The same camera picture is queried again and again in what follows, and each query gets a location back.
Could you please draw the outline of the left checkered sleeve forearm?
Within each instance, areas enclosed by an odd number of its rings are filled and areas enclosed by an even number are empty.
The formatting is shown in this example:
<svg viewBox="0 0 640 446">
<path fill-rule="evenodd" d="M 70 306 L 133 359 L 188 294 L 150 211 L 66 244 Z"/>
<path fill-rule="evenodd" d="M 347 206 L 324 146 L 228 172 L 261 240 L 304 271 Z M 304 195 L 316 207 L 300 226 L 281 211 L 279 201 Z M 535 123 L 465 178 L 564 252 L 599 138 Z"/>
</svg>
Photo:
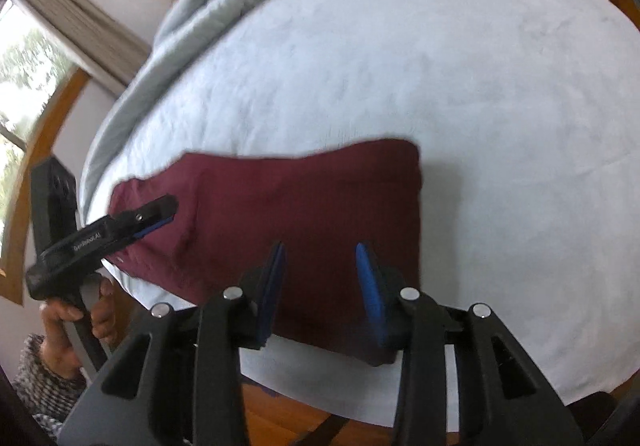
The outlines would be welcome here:
<svg viewBox="0 0 640 446">
<path fill-rule="evenodd" d="M 51 440 L 58 440 L 65 420 L 87 388 L 83 374 L 65 379 L 41 359 L 44 337 L 30 334 L 24 342 L 17 374 L 11 381 L 16 395 Z"/>
</svg>

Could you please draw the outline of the person's left hand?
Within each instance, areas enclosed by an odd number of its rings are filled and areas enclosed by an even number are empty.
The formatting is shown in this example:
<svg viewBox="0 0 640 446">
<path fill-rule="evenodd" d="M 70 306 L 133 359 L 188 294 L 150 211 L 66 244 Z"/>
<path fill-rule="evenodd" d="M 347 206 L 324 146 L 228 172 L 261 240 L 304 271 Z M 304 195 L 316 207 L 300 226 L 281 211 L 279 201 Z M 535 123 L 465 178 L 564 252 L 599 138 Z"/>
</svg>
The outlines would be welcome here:
<svg viewBox="0 0 640 446">
<path fill-rule="evenodd" d="M 48 299 L 40 306 L 44 338 L 39 357 L 57 376 L 76 380 L 81 376 L 93 380 L 100 370 L 94 366 L 82 345 L 81 331 L 90 331 L 100 342 L 99 353 L 105 353 L 116 339 L 116 313 L 113 283 L 106 277 L 100 283 L 99 295 L 90 312 L 60 298 Z"/>
</svg>

